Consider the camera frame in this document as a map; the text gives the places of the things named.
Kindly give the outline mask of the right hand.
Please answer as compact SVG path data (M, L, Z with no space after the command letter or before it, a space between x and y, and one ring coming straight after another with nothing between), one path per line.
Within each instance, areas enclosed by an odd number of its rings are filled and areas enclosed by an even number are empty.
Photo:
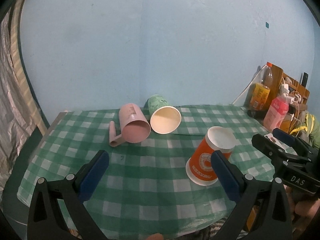
M319 198L308 199L300 192L294 195L293 189L285 186L289 201L291 220L293 224L293 235L298 238L303 232L310 228L310 224L319 218Z

